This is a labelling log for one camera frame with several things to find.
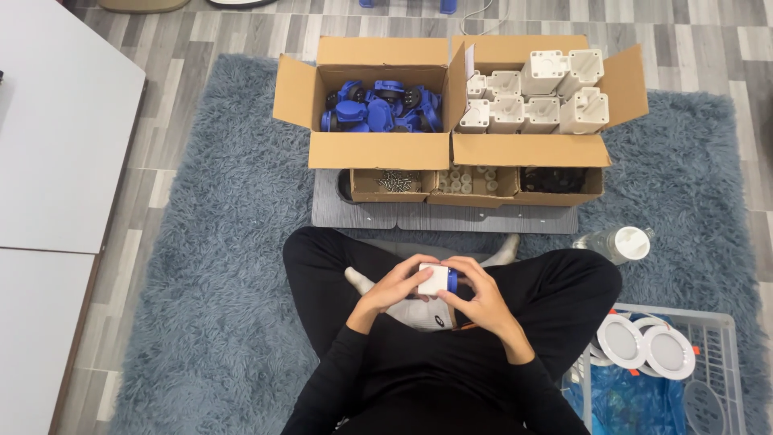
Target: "plastic water bottle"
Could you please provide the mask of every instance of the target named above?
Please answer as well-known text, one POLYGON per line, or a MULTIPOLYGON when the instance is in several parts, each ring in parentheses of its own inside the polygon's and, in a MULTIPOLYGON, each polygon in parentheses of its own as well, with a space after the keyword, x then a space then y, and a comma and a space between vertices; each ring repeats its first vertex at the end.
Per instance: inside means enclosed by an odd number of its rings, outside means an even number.
POLYGON ((655 237, 652 228, 616 227, 586 234, 572 243, 572 248, 590 249, 615 265, 643 259, 649 254, 649 240, 655 237))

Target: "person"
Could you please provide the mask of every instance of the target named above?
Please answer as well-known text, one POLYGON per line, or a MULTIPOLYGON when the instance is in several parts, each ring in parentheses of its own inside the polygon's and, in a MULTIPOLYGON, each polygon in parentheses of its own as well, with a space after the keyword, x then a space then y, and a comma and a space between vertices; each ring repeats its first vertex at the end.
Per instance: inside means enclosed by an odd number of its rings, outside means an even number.
POLYGON ((483 268, 460 256, 402 260, 331 228, 300 228, 283 257, 320 358, 283 434, 587 433, 556 381, 620 293, 601 255, 562 249, 483 268), (406 299, 431 275, 417 272, 421 262, 457 269, 457 293, 406 299), (434 308, 389 312, 401 304, 434 308))

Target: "black pants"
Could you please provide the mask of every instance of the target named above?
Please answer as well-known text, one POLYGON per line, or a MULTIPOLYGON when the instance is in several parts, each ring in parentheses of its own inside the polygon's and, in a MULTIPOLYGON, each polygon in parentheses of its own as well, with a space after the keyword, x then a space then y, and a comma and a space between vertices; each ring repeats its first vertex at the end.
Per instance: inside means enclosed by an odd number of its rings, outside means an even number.
MULTIPOLYGON (((288 238, 284 267, 301 323, 320 358, 360 298, 344 269, 352 266, 377 283, 401 261, 330 228, 300 228, 288 238)), ((553 380, 582 354, 621 289, 617 268, 585 249, 552 251, 485 271, 553 380)), ((457 294, 465 300, 474 296, 467 286, 457 294)), ((469 322, 458 311, 456 321, 469 322)), ((480 327, 425 333, 380 314, 359 373, 360 398, 432 379, 508 408, 507 364, 502 343, 480 327)))

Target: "blue stool leg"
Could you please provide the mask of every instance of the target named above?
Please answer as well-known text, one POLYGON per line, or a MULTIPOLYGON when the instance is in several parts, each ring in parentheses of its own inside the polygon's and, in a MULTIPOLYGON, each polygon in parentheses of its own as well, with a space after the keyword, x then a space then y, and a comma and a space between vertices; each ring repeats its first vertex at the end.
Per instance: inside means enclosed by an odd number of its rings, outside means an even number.
POLYGON ((456 0, 440 0, 440 13, 441 14, 452 14, 456 12, 456 0))

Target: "black long-sleeve shirt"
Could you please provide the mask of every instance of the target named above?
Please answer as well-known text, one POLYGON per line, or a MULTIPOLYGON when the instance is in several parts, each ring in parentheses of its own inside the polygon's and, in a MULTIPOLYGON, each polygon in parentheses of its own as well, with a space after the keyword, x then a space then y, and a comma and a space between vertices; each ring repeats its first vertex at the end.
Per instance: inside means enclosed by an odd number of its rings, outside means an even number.
POLYGON ((511 365, 512 390, 528 430, 514 416, 493 409, 460 389, 417 383, 370 403, 338 430, 351 399, 368 336, 344 326, 301 391, 282 430, 286 435, 350 433, 588 433, 535 357, 511 365))

